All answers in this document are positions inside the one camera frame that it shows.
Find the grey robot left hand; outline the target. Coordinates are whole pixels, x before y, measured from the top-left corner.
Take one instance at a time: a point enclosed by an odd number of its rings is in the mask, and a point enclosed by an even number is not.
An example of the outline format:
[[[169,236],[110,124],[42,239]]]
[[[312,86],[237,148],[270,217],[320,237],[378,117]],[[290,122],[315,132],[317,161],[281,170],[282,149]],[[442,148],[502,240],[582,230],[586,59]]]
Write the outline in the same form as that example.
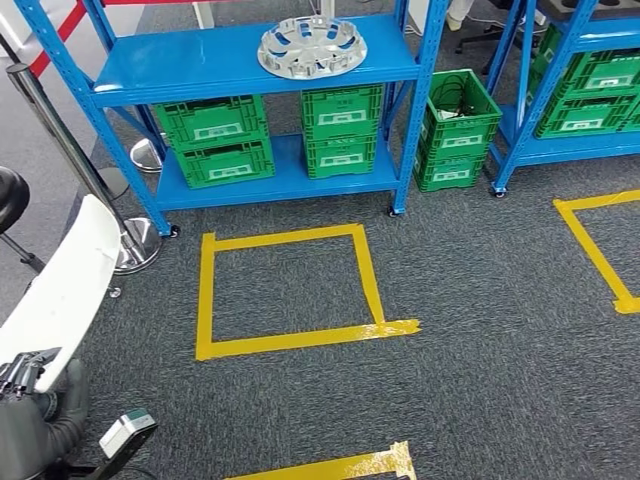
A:
[[[44,419],[33,396],[1,401],[1,477],[32,479],[64,457],[81,439],[89,406],[85,365],[69,362],[66,390],[57,417]]]

